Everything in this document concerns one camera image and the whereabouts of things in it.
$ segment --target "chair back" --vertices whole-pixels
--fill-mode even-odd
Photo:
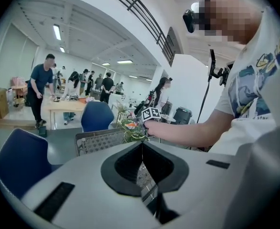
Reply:
[[[83,132],[108,130],[113,120],[114,115],[107,103],[89,102],[81,117]]]
[[[48,142],[37,135],[14,129],[0,150],[0,181],[17,198],[52,172]]]

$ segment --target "white pillar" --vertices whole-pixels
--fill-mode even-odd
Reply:
[[[153,81],[150,84],[150,90],[153,90],[158,86],[160,79],[162,77],[162,73],[163,73],[163,67],[157,66],[153,79],[152,79]]]

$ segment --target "black pants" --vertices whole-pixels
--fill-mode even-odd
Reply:
[[[102,91],[100,101],[108,103],[109,97],[110,97],[110,94],[107,94],[106,92]]]
[[[35,120],[37,122],[40,122],[41,121],[41,104],[42,104],[43,98],[39,99],[37,97],[37,94],[31,87],[28,88],[27,98],[31,104],[31,110],[34,114]]]
[[[85,92],[86,96],[89,96],[89,93],[90,93],[90,91],[91,91],[91,88],[92,88],[92,83],[89,82],[89,83],[88,83],[88,86],[87,86],[87,90],[86,90],[86,92]]]

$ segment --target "metal basket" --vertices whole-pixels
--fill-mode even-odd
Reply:
[[[75,136],[76,155],[90,154],[123,144],[125,132],[126,130],[121,127],[112,130],[79,133]],[[152,177],[142,163],[138,172],[137,185],[144,188],[151,182]]]

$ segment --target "dark blue chair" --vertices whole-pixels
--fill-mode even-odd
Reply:
[[[17,198],[53,171],[47,158],[48,142],[15,129],[0,150],[0,181]]]
[[[107,103],[89,102],[81,116],[83,132],[108,130],[113,120],[114,115]]]

